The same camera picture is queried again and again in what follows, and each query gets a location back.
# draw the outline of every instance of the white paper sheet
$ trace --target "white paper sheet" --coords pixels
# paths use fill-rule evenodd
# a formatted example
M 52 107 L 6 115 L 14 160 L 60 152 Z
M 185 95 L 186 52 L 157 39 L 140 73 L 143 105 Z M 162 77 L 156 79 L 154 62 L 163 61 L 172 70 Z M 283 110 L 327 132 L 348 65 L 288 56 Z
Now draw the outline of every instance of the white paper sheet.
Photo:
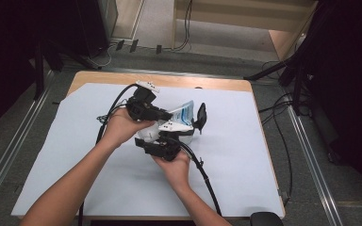
M 105 115 L 125 88 L 86 84 L 60 103 L 42 150 L 13 208 L 23 216 L 32 203 L 73 167 L 94 145 L 98 116 Z M 130 97 L 134 89 L 123 98 Z M 258 211 L 284 216 L 271 159 L 251 92 L 161 88 L 153 104 L 171 109 L 189 100 L 195 116 L 206 103 L 207 123 L 195 132 L 190 147 L 205 161 L 204 169 L 225 217 L 249 217 Z M 190 164 L 189 181 L 214 209 L 199 170 Z M 185 217 L 178 200 L 153 159 L 131 138 L 108 159 L 85 201 L 85 216 Z

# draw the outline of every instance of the metal floor strip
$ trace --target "metal floor strip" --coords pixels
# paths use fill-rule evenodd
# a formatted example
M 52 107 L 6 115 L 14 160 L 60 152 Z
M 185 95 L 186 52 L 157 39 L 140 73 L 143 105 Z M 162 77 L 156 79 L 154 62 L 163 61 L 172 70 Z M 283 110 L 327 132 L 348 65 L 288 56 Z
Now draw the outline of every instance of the metal floor strip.
M 22 123 L 14 134 L 10 144 L 2 155 L 0 159 L 0 185 L 2 185 L 2 182 L 4 181 L 11 164 L 13 163 L 17 153 L 22 147 L 25 137 L 27 136 L 28 131 L 34 123 L 34 120 L 40 113 L 43 103 L 45 102 L 49 90 L 52 87 L 54 78 L 54 73 L 50 71 L 46 76 L 45 91 L 41 94 L 40 98 L 37 101 L 34 101 L 31 107 L 28 109 L 25 118 L 23 119 Z
M 309 139 L 306 135 L 302 121 L 295 114 L 292 106 L 288 107 L 288 113 L 290 115 L 290 119 L 292 121 L 293 127 L 295 128 L 298 139 L 302 145 L 302 149 L 304 151 L 304 157 L 307 161 L 307 165 L 310 169 L 316 189 L 319 192 L 322 206 L 324 208 L 326 216 L 328 217 L 330 225 L 342 226 L 343 223 L 339 215 L 339 212 L 337 210 L 337 205 L 322 175 L 321 168 L 316 160 L 316 156 L 313 152 Z

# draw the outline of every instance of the wooden desk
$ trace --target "wooden desk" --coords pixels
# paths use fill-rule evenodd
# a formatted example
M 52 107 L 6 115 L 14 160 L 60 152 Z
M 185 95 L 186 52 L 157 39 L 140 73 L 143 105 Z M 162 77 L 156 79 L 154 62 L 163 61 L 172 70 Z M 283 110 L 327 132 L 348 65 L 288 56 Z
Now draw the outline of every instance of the wooden desk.
M 280 60 L 308 28 L 316 9 L 313 0 L 193 0 L 192 21 L 269 29 Z M 176 20 L 184 20 L 189 0 L 174 1 L 173 43 Z
M 153 81 L 160 87 L 153 104 L 163 108 L 189 100 L 196 105 L 206 103 L 208 120 L 203 134 L 195 135 L 190 147 L 205 161 L 205 171 L 225 218 L 248 218 L 258 211 L 271 211 L 280 218 L 285 215 L 248 81 L 80 72 L 68 97 L 60 103 L 48 137 L 13 208 L 13 216 L 22 217 L 41 193 L 93 147 L 100 126 L 96 117 L 106 114 L 125 85 L 136 80 Z M 126 92 L 124 98 L 132 92 Z M 231 116 L 227 109 L 235 109 L 235 114 Z M 202 175 L 193 164 L 189 183 L 214 208 Z M 88 219 L 190 219 L 161 169 L 135 146 L 134 139 L 125 142 L 108 159 L 86 198 L 84 216 Z

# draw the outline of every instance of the person's left arm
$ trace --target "person's left arm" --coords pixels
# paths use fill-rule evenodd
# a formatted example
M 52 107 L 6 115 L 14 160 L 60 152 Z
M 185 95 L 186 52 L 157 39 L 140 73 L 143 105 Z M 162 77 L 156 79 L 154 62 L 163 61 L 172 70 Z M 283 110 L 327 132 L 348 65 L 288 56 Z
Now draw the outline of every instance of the person's left arm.
M 117 110 L 108 121 L 102 139 L 36 200 L 20 225 L 71 225 L 78 208 L 114 150 L 137 131 L 152 124 L 151 121 L 132 121 L 126 109 Z

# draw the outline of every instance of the hand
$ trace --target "hand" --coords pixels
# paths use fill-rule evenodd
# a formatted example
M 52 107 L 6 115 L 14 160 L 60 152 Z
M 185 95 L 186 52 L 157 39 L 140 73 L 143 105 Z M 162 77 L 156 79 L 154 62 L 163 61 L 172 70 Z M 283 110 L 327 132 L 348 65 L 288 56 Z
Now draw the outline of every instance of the hand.
M 152 126 L 154 123 L 154 121 L 133 121 L 125 108 L 119 108 L 110 116 L 107 129 L 99 143 L 103 143 L 114 150 L 139 130 Z
M 152 156 L 155 162 L 163 169 L 167 180 L 173 190 L 182 190 L 189 188 L 189 162 L 190 159 L 183 150 L 178 153 L 177 157 L 168 162 L 160 157 Z

